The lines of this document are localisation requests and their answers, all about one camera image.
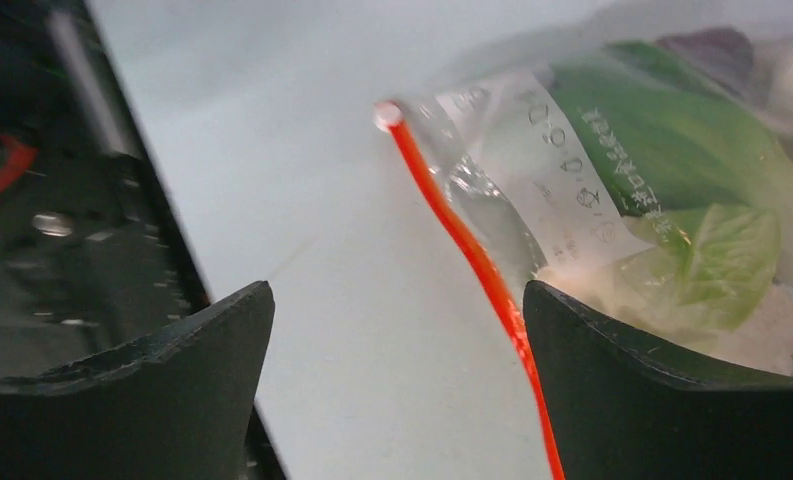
plastic bag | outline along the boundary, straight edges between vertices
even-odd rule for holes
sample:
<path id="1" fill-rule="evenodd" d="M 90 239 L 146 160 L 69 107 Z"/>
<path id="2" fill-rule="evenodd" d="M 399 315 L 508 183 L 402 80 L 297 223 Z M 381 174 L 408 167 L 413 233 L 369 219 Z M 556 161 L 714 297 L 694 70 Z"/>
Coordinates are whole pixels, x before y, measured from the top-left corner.
<path id="1" fill-rule="evenodd" d="M 518 309 L 537 279 L 793 376 L 793 38 L 620 42 L 385 102 L 377 121 L 530 372 Z"/>

resealable bag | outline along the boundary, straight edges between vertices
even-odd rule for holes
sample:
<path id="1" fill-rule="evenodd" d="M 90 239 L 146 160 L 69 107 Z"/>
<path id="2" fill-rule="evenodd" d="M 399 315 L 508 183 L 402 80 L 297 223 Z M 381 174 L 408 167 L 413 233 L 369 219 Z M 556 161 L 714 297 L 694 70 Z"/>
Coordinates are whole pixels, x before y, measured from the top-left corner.
<path id="1" fill-rule="evenodd" d="M 524 360 L 540 280 L 793 376 L 793 37 L 618 42 L 378 113 Z"/>

scratch on table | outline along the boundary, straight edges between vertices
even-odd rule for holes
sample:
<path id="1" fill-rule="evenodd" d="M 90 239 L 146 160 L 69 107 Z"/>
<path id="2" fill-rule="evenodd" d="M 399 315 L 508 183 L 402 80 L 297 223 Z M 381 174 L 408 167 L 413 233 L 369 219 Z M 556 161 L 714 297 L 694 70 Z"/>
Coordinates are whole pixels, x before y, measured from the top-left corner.
<path id="1" fill-rule="evenodd" d="M 284 260 L 283 260 L 281 263 L 279 263 L 279 264 L 278 264 L 278 266 L 277 266 L 277 267 L 275 267 L 275 270 L 273 270 L 272 272 L 270 272 L 270 274 L 269 274 L 269 275 L 267 275 L 267 276 L 266 276 L 266 279 L 267 279 L 268 281 L 273 281 L 273 280 L 275 280 L 275 278 L 276 278 L 276 277 L 277 277 L 277 276 L 278 276 L 278 275 L 279 275 L 281 272 L 283 272 L 284 270 L 287 270 L 287 268 L 288 268 L 288 267 L 289 267 L 289 266 L 290 266 L 290 265 L 291 265 L 293 262 L 295 262 L 296 260 L 298 260 L 298 259 L 299 259 L 299 257 L 301 257 L 301 256 L 302 256 L 302 254 L 304 254 L 304 253 L 305 253 L 305 252 L 306 252 L 306 251 L 307 251 L 309 248 L 311 248 L 311 245 L 313 245 L 313 244 L 314 244 L 314 242 L 316 242 L 316 241 L 317 241 L 317 239 L 316 239 L 316 238 L 311 238 L 311 239 L 308 239 L 308 240 L 306 240 L 305 242 L 303 242 L 303 243 L 302 243 L 301 245 L 299 245 L 298 247 L 296 247 L 296 250 L 293 250 L 293 252 L 292 252 L 290 255 L 288 255 L 288 256 L 287 256 L 287 258 L 285 258 L 285 259 L 284 259 Z"/>

packaging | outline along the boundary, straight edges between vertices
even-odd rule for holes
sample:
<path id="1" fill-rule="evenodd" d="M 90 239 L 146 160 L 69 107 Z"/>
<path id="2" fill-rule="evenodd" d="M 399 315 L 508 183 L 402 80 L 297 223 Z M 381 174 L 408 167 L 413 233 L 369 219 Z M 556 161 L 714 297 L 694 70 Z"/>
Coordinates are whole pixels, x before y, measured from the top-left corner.
<path id="1" fill-rule="evenodd" d="M 377 122 L 530 377 L 519 312 L 533 280 L 793 376 L 793 37 L 614 43 L 384 102 Z"/>

white table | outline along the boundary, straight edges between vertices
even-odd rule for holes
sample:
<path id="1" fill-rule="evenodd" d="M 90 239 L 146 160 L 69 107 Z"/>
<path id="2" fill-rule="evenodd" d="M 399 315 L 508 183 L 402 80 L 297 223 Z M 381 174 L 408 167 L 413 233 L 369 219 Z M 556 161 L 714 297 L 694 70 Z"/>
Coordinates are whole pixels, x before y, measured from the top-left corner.
<path id="1" fill-rule="evenodd" d="M 793 15 L 793 0 L 94 3 L 211 294 L 275 290 L 258 401 L 289 475 L 317 480 L 549 478 L 514 351 L 373 102 L 527 49 Z"/>

